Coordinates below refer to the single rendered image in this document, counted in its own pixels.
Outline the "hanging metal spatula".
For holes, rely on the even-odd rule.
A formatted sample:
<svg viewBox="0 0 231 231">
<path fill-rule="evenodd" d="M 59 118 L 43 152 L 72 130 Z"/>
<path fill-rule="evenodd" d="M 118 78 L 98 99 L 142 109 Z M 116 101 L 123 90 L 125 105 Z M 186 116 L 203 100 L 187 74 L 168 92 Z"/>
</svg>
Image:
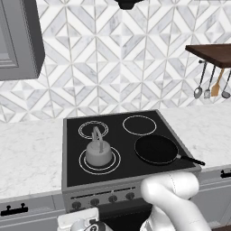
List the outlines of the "hanging metal spatula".
<svg viewBox="0 0 231 231">
<path fill-rule="evenodd" d="M 204 98 L 210 98 L 210 85 L 211 85 L 212 79 L 214 77 L 215 70 L 216 70 L 216 66 L 214 65 L 213 69 L 212 69 L 212 72 L 211 72 L 210 79 L 209 79 L 208 88 L 204 92 Z"/>
</svg>

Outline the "hanging wooden spatula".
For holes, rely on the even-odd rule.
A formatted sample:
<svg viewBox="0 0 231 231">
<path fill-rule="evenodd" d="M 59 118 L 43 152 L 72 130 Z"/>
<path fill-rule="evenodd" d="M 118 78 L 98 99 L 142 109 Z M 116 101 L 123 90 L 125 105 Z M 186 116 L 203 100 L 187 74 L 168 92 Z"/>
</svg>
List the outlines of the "hanging wooden spatula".
<svg viewBox="0 0 231 231">
<path fill-rule="evenodd" d="M 224 73 L 224 70 L 222 69 L 220 71 L 220 73 L 219 73 L 219 76 L 218 76 L 216 84 L 211 89 L 211 96 L 212 97 L 217 97 L 218 96 L 218 91 L 220 89 L 219 82 L 220 82 L 220 80 L 222 78 L 223 73 Z"/>
</svg>

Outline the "black oven door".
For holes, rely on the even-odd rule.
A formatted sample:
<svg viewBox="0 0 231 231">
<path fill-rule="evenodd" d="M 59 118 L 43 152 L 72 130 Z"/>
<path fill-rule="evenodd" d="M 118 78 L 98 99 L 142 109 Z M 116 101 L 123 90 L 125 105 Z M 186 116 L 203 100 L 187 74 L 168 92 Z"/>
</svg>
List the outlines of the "black oven door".
<svg viewBox="0 0 231 231">
<path fill-rule="evenodd" d="M 99 220 L 113 231 L 140 231 L 143 222 L 150 216 L 152 206 L 106 205 L 99 207 Z"/>
</svg>

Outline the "grey base cupboard door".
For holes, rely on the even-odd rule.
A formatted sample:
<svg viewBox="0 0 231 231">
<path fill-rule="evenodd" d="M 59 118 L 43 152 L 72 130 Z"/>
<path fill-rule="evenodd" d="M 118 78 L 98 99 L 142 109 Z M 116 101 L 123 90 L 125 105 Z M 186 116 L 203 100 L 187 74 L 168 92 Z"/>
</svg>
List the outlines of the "grey base cupboard door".
<svg viewBox="0 0 231 231">
<path fill-rule="evenodd" d="M 203 185 L 191 199 L 211 228 L 225 226 L 230 219 L 231 185 Z"/>
</svg>

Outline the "black frying pan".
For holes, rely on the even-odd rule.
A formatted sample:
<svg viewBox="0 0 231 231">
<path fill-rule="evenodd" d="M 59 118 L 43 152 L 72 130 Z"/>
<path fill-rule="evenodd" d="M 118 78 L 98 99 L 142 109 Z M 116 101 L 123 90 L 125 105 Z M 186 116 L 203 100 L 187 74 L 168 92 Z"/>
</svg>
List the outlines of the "black frying pan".
<svg viewBox="0 0 231 231">
<path fill-rule="evenodd" d="M 200 160 L 180 154 L 177 144 L 163 135 L 148 134 L 138 138 L 134 144 L 134 150 L 141 160 L 155 165 L 166 165 L 176 159 L 206 165 Z"/>
</svg>

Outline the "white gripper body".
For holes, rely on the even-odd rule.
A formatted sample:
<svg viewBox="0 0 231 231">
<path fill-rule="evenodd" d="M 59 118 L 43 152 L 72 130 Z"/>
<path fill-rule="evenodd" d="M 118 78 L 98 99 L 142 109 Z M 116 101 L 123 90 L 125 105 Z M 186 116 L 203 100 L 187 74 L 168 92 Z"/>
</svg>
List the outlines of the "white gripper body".
<svg viewBox="0 0 231 231">
<path fill-rule="evenodd" d="M 99 220 L 98 208 L 88 208 L 58 216 L 57 231 L 84 231 Z"/>
</svg>

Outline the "grey drawer front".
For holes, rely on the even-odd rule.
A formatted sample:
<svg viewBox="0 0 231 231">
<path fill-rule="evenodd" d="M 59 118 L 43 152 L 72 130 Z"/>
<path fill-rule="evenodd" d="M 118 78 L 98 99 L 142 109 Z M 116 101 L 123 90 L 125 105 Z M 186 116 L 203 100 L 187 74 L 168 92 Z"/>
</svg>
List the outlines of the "grey drawer front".
<svg viewBox="0 0 231 231">
<path fill-rule="evenodd" d="M 200 189 L 213 189 L 231 185 L 231 177 L 222 179 L 220 177 L 221 171 L 231 171 L 231 168 L 221 168 L 217 170 L 203 171 L 199 175 L 199 186 Z"/>
<path fill-rule="evenodd" d="M 2 211 L 22 204 L 27 212 L 1 216 Z M 0 231 L 57 231 L 57 217 L 65 212 L 60 190 L 0 199 Z"/>
</svg>

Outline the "black glass hob stove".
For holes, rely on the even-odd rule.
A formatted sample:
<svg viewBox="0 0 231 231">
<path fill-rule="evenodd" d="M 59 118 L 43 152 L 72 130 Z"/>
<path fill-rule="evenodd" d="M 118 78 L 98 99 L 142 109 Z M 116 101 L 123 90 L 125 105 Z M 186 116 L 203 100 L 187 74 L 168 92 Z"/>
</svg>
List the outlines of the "black glass hob stove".
<svg viewBox="0 0 231 231">
<path fill-rule="evenodd" d="M 85 160 L 95 126 L 111 145 L 113 154 L 112 161 L 101 168 L 92 167 Z M 177 144 L 180 154 L 189 155 L 180 138 L 157 110 L 64 119 L 61 190 L 66 211 L 71 213 L 92 208 L 91 199 L 99 199 L 97 208 L 111 204 L 150 205 L 141 198 L 142 179 L 168 171 L 191 171 L 199 175 L 201 168 L 193 162 L 177 159 L 162 166 L 143 162 L 135 154 L 134 144 L 146 134 L 164 135 Z M 134 193 L 132 200 L 125 197 L 129 192 Z M 117 202 L 108 201 L 112 195 L 117 196 Z M 75 201 L 81 203 L 80 209 L 72 207 Z"/>
</svg>

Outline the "pale grey kettle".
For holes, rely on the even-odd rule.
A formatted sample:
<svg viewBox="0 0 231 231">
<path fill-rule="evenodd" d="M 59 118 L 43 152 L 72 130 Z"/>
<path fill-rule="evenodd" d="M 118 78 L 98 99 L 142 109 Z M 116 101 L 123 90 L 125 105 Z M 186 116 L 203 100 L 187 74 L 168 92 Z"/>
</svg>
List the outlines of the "pale grey kettle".
<svg viewBox="0 0 231 231">
<path fill-rule="evenodd" d="M 92 132 L 92 141 L 86 149 L 86 160 L 92 166 L 101 167 L 112 160 L 111 145 L 103 139 L 99 128 L 95 126 Z"/>
</svg>

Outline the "hanging metal spoon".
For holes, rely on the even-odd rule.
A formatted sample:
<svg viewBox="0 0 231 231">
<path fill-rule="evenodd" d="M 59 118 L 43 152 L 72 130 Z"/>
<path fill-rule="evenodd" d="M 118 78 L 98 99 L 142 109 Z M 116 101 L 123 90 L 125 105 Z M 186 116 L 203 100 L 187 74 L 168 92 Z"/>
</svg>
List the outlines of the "hanging metal spoon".
<svg viewBox="0 0 231 231">
<path fill-rule="evenodd" d="M 194 90 L 194 98 L 196 98 L 196 99 L 198 99 L 202 94 L 201 84 L 202 84 L 202 81 L 203 81 L 203 78 L 204 78 L 204 75 L 205 75 L 205 71 L 206 71 L 206 68 L 207 68 L 207 64 L 208 64 L 205 60 L 200 60 L 199 63 L 203 63 L 204 66 L 203 66 L 199 86 Z"/>
</svg>

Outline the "grey wall cupboard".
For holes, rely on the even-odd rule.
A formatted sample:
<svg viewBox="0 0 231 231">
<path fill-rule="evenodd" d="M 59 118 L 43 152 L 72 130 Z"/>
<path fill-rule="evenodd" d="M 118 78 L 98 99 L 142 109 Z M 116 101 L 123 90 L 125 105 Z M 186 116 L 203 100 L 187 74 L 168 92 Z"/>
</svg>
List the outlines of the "grey wall cupboard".
<svg viewBox="0 0 231 231">
<path fill-rule="evenodd" d="M 18 67 L 0 69 L 0 81 L 37 79 L 45 51 L 36 0 L 3 0 Z"/>
</svg>

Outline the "black extractor hood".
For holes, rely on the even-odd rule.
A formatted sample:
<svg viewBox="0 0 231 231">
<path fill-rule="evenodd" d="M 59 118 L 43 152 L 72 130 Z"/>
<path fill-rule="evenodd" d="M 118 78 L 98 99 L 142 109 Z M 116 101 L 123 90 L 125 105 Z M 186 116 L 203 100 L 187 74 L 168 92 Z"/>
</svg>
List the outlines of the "black extractor hood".
<svg viewBox="0 0 231 231">
<path fill-rule="evenodd" d="M 134 6 L 143 0 L 115 0 L 122 10 L 132 10 Z"/>
</svg>

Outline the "hanging metal ladle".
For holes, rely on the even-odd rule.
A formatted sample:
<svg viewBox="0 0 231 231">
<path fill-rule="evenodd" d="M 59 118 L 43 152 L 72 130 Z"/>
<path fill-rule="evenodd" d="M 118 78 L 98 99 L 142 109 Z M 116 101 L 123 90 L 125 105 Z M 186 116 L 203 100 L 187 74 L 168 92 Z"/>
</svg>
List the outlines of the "hanging metal ladle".
<svg viewBox="0 0 231 231">
<path fill-rule="evenodd" d="M 225 85 L 225 87 L 224 87 L 224 89 L 222 91 L 222 94 L 221 94 L 221 96 L 223 98 L 230 98 L 230 94 L 228 92 L 226 92 L 226 87 L 227 87 L 227 84 L 228 84 L 228 81 L 230 80 L 230 78 L 231 78 L 231 69 L 229 71 L 228 78 L 226 80 L 226 85 Z"/>
</svg>

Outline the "grey wall cupboard door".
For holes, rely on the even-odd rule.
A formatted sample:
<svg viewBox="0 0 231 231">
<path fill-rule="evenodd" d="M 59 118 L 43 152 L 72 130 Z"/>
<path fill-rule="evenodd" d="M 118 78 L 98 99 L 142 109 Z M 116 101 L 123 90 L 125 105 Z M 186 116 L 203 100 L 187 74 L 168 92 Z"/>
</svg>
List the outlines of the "grey wall cupboard door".
<svg viewBox="0 0 231 231">
<path fill-rule="evenodd" d="M 17 68 L 13 39 L 9 30 L 3 0 L 0 0 L 0 69 Z"/>
</svg>

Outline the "dark wooden shelf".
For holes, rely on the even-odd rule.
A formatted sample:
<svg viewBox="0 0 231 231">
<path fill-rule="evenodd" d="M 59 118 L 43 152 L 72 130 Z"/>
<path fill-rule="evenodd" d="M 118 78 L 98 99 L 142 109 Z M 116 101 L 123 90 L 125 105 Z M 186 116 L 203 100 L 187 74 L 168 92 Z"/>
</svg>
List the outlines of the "dark wooden shelf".
<svg viewBox="0 0 231 231">
<path fill-rule="evenodd" d="M 186 45 L 185 50 L 221 69 L 231 68 L 231 43 Z"/>
</svg>

